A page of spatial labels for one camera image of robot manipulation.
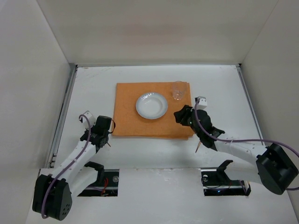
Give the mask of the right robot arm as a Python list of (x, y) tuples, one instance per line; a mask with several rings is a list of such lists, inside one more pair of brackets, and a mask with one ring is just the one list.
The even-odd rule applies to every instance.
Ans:
[(202, 180), (206, 186), (226, 185), (230, 181), (255, 182), (262, 184), (270, 192), (281, 195), (299, 174), (298, 169), (278, 143), (270, 146), (255, 145), (249, 140), (242, 142), (225, 136), (225, 132), (212, 125), (204, 110), (195, 110), (185, 105), (174, 113), (176, 123), (190, 127), (207, 148), (230, 154), (251, 165), (241, 168), (233, 160), (224, 161), (217, 168), (202, 170)]

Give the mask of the clear plastic cup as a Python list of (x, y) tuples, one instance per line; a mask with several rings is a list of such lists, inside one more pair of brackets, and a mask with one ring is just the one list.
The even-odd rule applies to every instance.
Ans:
[(182, 81), (176, 81), (172, 84), (172, 97), (175, 100), (181, 100), (186, 92), (187, 83)]

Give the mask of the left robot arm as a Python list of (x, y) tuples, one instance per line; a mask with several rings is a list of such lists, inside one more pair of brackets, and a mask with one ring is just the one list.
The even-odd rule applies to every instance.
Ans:
[(79, 116), (85, 126), (71, 154), (48, 175), (39, 175), (35, 183), (32, 210), (43, 219), (62, 221), (71, 210), (73, 199), (88, 188), (103, 195), (109, 184), (103, 165), (92, 162), (101, 148), (108, 144), (116, 124), (111, 117), (95, 118), (89, 111)]

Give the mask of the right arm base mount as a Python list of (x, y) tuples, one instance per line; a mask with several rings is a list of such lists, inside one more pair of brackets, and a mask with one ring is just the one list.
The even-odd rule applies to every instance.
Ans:
[(249, 182), (230, 180), (222, 170), (208, 168), (200, 171), (204, 196), (249, 196), (251, 193)]

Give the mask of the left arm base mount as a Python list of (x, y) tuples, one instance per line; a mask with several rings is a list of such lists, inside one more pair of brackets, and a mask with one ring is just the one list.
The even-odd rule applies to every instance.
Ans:
[(118, 169), (105, 170), (103, 180), (89, 185), (79, 194), (79, 197), (118, 196), (119, 174), (120, 171)]

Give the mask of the white paper plate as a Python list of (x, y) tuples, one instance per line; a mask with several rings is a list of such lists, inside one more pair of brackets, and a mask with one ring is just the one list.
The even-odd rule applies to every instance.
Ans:
[(141, 95), (135, 105), (137, 113), (145, 119), (159, 119), (168, 110), (166, 98), (156, 92), (148, 92)]

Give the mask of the orange cloth napkin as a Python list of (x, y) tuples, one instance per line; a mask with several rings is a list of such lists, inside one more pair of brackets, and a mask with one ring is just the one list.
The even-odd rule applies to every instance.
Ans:
[[(185, 105), (191, 105), (190, 84), (185, 83), (186, 92), (181, 100), (172, 97), (172, 82), (118, 83), (114, 105), (113, 121), (116, 127), (113, 136), (145, 136), (187, 139), (194, 135), (191, 128), (176, 123), (174, 112)], [(168, 103), (164, 116), (158, 119), (145, 119), (136, 110), (138, 98), (147, 93), (163, 95)]]

